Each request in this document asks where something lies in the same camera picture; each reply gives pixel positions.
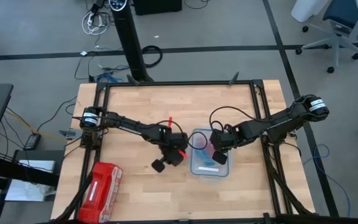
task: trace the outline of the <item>black metal frame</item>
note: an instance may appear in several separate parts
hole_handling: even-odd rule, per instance
[[[146,83],[139,83],[139,86],[184,86],[184,85],[228,85],[228,81],[192,81],[192,82],[146,82]],[[270,116],[269,111],[269,105],[267,103],[266,93],[264,90],[264,84],[263,80],[238,80],[233,83],[233,85],[249,85],[251,90],[251,96],[252,96],[252,102],[254,104],[255,108],[255,114],[257,118],[261,118],[260,114],[260,108],[258,104],[257,94],[256,94],[256,88],[259,88],[260,90],[260,96],[262,99],[262,104],[264,106],[264,111],[266,116]],[[103,99],[103,105],[102,107],[104,109],[107,109],[108,101],[109,101],[109,91],[112,87],[122,87],[122,86],[135,86],[132,83],[97,83],[96,85],[96,93],[95,98],[93,102],[93,106],[99,106],[101,91],[104,90],[104,99]],[[275,185],[275,178],[271,175],[271,172],[269,172],[270,166],[272,164],[272,161],[270,160],[269,156],[269,145],[267,138],[261,138],[262,142],[262,148],[264,152],[264,159],[265,159],[265,165],[267,167],[267,175],[268,175],[268,181],[270,186],[270,193],[272,196],[272,203],[274,207],[275,215],[282,214],[280,209],[280,204],[278,201],[278,195],[277,195],[277,189]],[[84,155],[84,161],[83,161],[83,167],[81,171],[81,179],[80,179],[80,188],[85,182],[85,179],[87,177],[87,170],[89,166],[89,159],[91,155],[90,148],[85,149],[85,155]],[[278,146],[275,146],[274,155],[276,158],[276,163],[278,167],[278,177],[283,184],[285,183],[285,176],[282,169],[282,163],[280,159],[280,153],[278,150]],[[96,149],[96,154],[94,158],[94,162],[98,162],[100,160],[100,149]],[[287,190],[283,190],[283,196],[285,201],[285,207],[286,211],[289,214],[292,214],[292,207],[290,204],[290,201],[288,197],[285,195],[285,192],[290,191],[290,189],[287,188]],[[76,210],[75,210],[75,217],[78,217],[78,210],[82,205],[82,200],[77,204]],[[268,223],[270,221],[268,213],[264,214],[263,218],[235,218],[235,219],[208,219],[208,220],[160,220],[160,221],[136,221],[136,222],[109,222],[109,223],[133,223],[133,224],[140,224],[140,223]]]

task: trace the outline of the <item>clear plastic container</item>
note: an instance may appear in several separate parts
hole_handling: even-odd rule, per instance
[[[227,153],[227,162],[221,165],[212,159],[212,155],[215,152],[213,145],[209,141],[212,130],[210,129],[194,129],[194,132],[201,132],[205,134],[208,145],[204,149],[191,149],[190,156],[190,171],[194,175],[200,175],[205,177],[226,177],[229,175],[230,169],[230,153]],[[197,148],[205,146],[205,138],[202,134],[197,133],[191,137],[191,145]]]

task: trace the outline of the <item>chair wheel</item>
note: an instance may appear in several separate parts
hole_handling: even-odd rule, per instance
[[[328,72],[328,73],[334,73],[334,72],[335,72],[335,68],[334,68],[334,67],[329,67],[329,68],[327,69],[327,72]]]
[[[302,27],[302,32],[308,32],[308,31],[309,31],[309,27],[308,27],[308,26]]]
[[[357,59],[358,59],[358,53],[354,54],[354,55],[352,56],[352,58],[353,58],[354,60],[357,60]]]
[[[296,50],[295,50],[295,53],[296,53],[297,55],[302,54],[302,49],[296,49]]]

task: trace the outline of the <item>office chair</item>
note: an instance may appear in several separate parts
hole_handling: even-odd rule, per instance
[[[324,14],[323,20],[330,22],[332,30],[322,29],[318,26],[310,24],[311,27],[316,28],[324,33],[327,38],[319,40],[296,49],[296,54],[302,54],[303,49],[326,45],[325,49],[333,48],[334,66],[327,69],[328,73],[333,73],[335,68],[339,66],[339,46],[356,52],[353,59],[358,59],[358,48],[352,44],[358,40],[358,0],[332,0]],[[308,27],[302,28],[303,32],[308,31]]]

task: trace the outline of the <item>power adapter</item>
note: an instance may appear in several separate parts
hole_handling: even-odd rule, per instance
[[[33,133],[29,136],[27,142],[24,145],[24,150],[35,150],[38,142],[40,141],[41,135],[37,133]]]

